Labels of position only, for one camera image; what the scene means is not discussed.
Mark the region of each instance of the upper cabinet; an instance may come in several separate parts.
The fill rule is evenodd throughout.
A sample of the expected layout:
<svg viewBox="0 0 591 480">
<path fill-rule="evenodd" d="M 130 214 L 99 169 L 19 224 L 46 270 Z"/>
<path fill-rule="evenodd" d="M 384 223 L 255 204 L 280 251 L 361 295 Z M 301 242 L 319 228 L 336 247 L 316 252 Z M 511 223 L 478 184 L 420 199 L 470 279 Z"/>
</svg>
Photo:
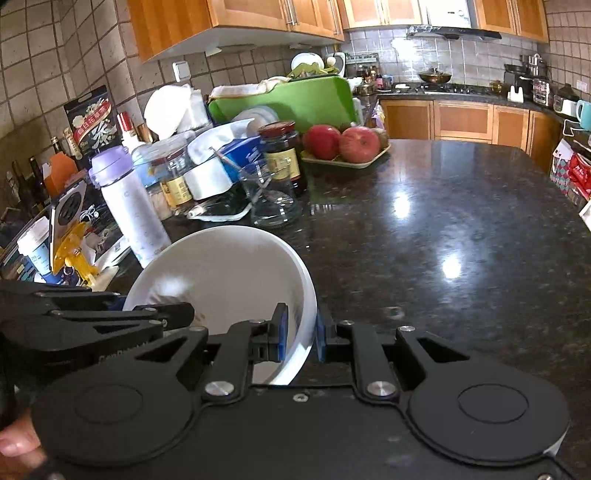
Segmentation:
<svg viewBox="0 0 591 480">
<path fill-rule="evenodd" d="M 143 61 L 236 45 L 343 41 L 336 0 L 128 0 Z"/>
<path fill-rule="evenodd" d="M 418 0 L 338 0 L 345 28 L 422 23 Z"/>
<path fill-rule="evenodd" d="M 475 0 L 478 27 L 548 42 L 543 0 Z"/>
</svg>

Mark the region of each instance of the white plate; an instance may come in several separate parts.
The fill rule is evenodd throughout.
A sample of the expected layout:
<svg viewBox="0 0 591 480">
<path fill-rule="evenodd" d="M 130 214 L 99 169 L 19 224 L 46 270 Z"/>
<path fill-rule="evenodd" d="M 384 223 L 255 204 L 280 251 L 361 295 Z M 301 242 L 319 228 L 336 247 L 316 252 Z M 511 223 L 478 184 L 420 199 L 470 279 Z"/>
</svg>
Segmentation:
<svg viewBox="0 0 591 480">
<path fill-rule="evenodd" d="M 321 69 L 324 68 L 324 60 L 322 60 L 322 57 L 310 51 L 298 53 L 291 61 L 291 69 L 294 70 L 300 63 L 307 63 L 308 65 L 317 63 Z"/>
</svg>

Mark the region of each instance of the jar lid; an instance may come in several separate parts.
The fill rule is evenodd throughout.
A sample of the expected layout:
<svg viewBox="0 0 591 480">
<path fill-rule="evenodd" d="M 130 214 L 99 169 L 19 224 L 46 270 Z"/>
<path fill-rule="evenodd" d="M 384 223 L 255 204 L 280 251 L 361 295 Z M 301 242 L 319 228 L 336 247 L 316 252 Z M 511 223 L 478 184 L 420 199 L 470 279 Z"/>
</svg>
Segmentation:
<svg viewBox="0 0 591 480">
<path fill-rule="evenodd" d="M 265 138 L 278 137 L 286 133 L 293 132 L 296 129 L 296 123 L 291 120 L 275 122 L 259 128 L 259 135 Z"/>
</svg>

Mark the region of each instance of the fruit tray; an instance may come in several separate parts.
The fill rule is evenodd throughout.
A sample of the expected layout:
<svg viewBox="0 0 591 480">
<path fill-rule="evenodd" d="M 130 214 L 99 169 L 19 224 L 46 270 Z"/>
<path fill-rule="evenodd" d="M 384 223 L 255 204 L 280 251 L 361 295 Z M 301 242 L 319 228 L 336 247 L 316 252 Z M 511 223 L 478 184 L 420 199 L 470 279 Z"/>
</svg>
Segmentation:
<svg viewBox="0 0 591 480">
<path fill-rule="evenodd" d="M 302 151 L 301 153 L 301 159 L 305 162 L 308 163 L 320 163 L 322 165 L 333 165 L 336 167 L 347 167 L 347 168 L 367 168 L 369 167 L 373 162 L 375 162 L 379 157 L 381 157 L 382 155 L 384 155 L 388 150 L 390 150 L 391 145 L 388 145 L 386 148 L 384 148 L 380 153 L 378 153 L 373 160 L 370 160 L 366 163 L 350 163 L 347 161 L 342 161 L 340 155 L 337 155 L 335 158 L 333 158 L 332 160 L 318 160 L 318 158 L 316 158 L 314 155 L 312 155 L 311 153 L 307 152 L 306 150 Z"/>
</svg>

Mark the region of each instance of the food package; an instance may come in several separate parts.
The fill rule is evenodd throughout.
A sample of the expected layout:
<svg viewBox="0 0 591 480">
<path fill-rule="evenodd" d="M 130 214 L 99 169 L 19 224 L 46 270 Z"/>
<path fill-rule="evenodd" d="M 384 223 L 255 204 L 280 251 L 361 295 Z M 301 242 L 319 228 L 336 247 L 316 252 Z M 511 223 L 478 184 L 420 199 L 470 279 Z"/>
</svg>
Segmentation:
<svg viewBox="0 0 591 480">
<path fill-rule="evenodd" d="M 83 155 L 95 155 L 121 143 L 115 109 L 105 85 L 68 102 L 64 110 Z"/>
</svg>

